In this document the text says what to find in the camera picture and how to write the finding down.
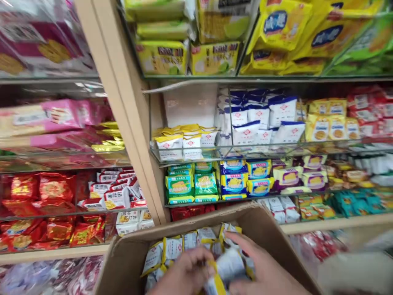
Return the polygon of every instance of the hand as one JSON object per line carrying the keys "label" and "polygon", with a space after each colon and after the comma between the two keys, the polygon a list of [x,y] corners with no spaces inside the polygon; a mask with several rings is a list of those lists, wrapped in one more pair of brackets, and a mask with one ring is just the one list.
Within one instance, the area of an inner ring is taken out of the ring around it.
{"label": "hand", "polygon": [[231,282],[229,285],[231,295],[310,295],[269,253],[251,239],[228,231],[225,236],[238,244],[243,254],[249,256],[255,265],[255,281]]}
{"label": "hand", "polygon": [[214,268],[204,266],[207,260],[214,260],[214,257],[204,246],[182,253],[148,295],[198,294],[215,274]]}

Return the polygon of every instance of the cardboard box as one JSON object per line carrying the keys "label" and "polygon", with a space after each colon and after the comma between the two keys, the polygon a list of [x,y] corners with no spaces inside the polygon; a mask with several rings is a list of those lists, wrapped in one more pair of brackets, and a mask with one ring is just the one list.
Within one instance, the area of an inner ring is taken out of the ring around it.
{"label": "cardboard box", "polygon": [[164,237],[219,225],[221,222],[237,223],[246,236],[266,249],[311,294],[322,294],[271,214],[256,202],[230,206],[115,238],[105,257],[95,294],[144,294],[146,279],[141,279],[140,275],[150,245]]}

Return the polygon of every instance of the wooden shelf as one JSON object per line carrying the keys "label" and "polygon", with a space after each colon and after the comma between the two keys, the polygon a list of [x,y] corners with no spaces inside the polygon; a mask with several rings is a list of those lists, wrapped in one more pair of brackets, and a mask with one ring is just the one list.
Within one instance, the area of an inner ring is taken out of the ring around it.
{"label": "wooden shelf", "polygon": [[285,224],[280,227],[285,234],[300,234],[310,231],[345,229],[385,223],[393,223],[393,213],[300,222]]}
{"label": "wooden shelf", "polygon": [[108,251],[108,249],[109,244],[105,244],[47,251],[30,251],[22,253],[2,254],[0,255],[0,265],[104,255]]}

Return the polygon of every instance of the glass shelf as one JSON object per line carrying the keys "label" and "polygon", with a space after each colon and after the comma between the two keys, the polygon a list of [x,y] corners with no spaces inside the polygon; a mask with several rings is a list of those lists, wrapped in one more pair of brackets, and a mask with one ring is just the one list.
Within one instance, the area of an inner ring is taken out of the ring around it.
{"label": "glass shelf", "polygon": [[130,166],[126,150],[117,152],[41,152],[0,156],[0,174]]}
{"label": "glass shelf", "polygon": [[[184,159],[184,152],[201,152],[201,159]],[[325,141],[325,142],[299,142],[286,143],[277,145],[238,145],[238,146],[220,146],[220,147],[203,147],[179,148],[179,149],[158,149],[150,148],[156,161],[161,167],[179,165],[184,163],[195,162],[214,162],[229,159],[275,159],[281,157],[306,156],[311,154],[363,154],[375,152],[393,151],[393,138],[364,138],[361,140],[347,141]],[[163,161],[162,158],[178,158],[170,161]]]}

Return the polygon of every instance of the green snack package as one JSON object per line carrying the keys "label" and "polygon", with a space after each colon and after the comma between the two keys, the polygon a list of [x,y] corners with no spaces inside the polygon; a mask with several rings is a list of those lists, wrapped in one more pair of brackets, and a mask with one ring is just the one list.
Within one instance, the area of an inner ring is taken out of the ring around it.
{"label": "green snack package", "polygon": [[206,174],[213,172],[212,162],[198,162],[195,163],[195,174]]}
{"label": "green snack package", "polygon": [[195,193],[192,176],[166,176],[165,184],[168,189],[168,198],[193,196]]}
{"label": "green snack package", "polygon": [[217,192],[214,173],[195,174],[195,195],[214,195]]}

